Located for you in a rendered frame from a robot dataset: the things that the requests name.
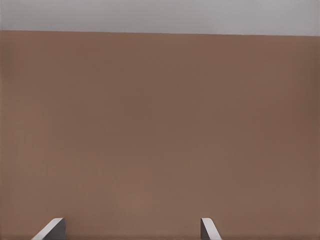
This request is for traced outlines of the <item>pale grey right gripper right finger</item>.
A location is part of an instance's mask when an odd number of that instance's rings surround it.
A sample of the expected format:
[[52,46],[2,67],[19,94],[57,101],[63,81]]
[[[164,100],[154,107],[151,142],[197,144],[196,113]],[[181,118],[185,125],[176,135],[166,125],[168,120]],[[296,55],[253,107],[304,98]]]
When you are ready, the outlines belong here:
[[213,220],[205,217],[200,219],[201,240],[222,240]]

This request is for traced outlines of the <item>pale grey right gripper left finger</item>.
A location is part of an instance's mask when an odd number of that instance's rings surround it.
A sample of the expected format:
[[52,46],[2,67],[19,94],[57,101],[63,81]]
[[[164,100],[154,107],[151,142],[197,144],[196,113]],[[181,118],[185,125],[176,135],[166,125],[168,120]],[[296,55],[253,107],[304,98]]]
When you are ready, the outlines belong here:
[[66,222],[64,218],[52,219],[31,240],[66,240]]

